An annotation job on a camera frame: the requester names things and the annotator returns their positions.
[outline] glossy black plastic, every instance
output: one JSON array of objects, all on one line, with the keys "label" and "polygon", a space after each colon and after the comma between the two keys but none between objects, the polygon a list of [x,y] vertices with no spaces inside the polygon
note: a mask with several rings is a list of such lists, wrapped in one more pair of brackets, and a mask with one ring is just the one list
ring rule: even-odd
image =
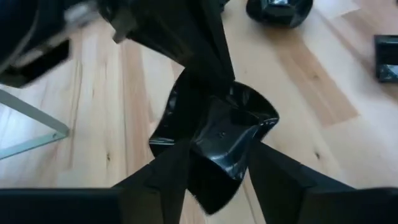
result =
[{"label": "glossy black plastic", "polygon": [[398,189],[354,189],[253,140],[249,172],[267,224],[398,223]]},{"label": "glossy black plastic", "polygon": [[274,107],[252,88],[238,82],[213,88],[211,82],[184,70],[149,139],[155,156],[191,139],[188,190],[209,214],[224,207],[239,188],[248,166],[247,145],[261,140],[279,120]]},{"label": "glossy black plastic", "polygon": [[375,35],[376,77],[380,82],[398,82],[398,35]]},{"label": "glossy black plastic", "polygon": [[246,12],[265,25],[294,28],[310,14],[313,0],[248,0]]}]

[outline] black round object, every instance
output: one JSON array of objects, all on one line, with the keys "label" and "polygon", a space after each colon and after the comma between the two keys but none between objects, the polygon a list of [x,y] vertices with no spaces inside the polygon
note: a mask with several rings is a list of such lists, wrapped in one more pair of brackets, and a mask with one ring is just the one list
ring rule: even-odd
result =
[{"label": "black round object", "polygon": [[294,28],[310,14],[313,0],[248,0],[250,18],[269,26]]}]

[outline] metal chair leg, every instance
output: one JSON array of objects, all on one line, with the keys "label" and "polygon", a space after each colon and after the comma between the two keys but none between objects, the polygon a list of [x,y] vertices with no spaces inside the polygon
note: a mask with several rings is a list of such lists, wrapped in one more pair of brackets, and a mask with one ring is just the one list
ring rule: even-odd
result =
[{"label": "metal chair leg", "polygon": [[0,90],[0,103],[55,130],[54,133],[46,134],[5,149],[0,149],[0,160],[58,141],[69,135],[69,128],[66,124],[63,124],[59,120],[51,117],[34,106],[23,102],[18,99],[18,97],[11,95],[4,90]]}]

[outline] black plastic piece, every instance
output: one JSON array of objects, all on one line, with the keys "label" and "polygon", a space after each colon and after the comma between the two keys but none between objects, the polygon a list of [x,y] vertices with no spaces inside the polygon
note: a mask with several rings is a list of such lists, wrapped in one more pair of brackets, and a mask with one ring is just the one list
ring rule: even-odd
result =
[{"label": "black plastic piece", "polygon": [[0,83],[16,88],[22,87],[67,60],[69,50],[70,41],[66,40],[22,68],[9,67],[0,75]]},{"label": "black plastic piece", "polygon": [[313,0],[248,0],[250,18],[267,26],[294,28],[310,14]]},{"label": "black plastic piece", "polygon": [[220,11],[223,12],[225,5],[229,2],[229,0],[218,0],[218,2],[220,3]]},{"label": "black plastic piece", "polygon": [[398,82],[398,35],[375,35],[376,78],[380,82]]},{"label": "black plastic piece", "polygon": [[219,1],[102,0],[99,7],[115,28],[116,42],[135,40],[207,76],[214,86],[234,80]]},{"label": "black plastic piece", "polygon": [[181,139],[192,141],[188,190],[213,214],[239,188],[248,166],[248,144],[261,140],[278,120],[273,106],[252,88],[238,82],[213,88],[186,69],[172,88],[149,146],[158,156]]},{"label": "black plastic piece", "polygon": [[259,141],[249,148],[249,173],[267,224],[398,222],[398,189],[356,190]]},{"label": "black plastic piece", "polygon": [[111,189],[0,190],[1,223],[178,224],[189,141],[180,141]]}]

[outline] wooden floor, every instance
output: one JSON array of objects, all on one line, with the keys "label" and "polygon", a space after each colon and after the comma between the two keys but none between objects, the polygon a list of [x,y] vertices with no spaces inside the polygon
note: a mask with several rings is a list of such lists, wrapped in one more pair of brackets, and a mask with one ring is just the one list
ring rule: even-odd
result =
[{"label": "wooden floor", "polygon": [[[315,0],[295,30],[263,28],[245,4],[227,4],[224,29],[237,80],[280,114],[264,142],[352,186],[398,187],[398,86],[373,72],[373,35],[398,34],[396,1]],[[73,132],[0,161],[0,187],[109,187],[153,159],[147,140],[182,68],[111,34],[99,21],[73,36],[69,62],[23,90],[2,87]],[[48,131],[0,107],[1,147]],[[212,217],[187,195],[181,222],[265,223],[249,179]]]}]

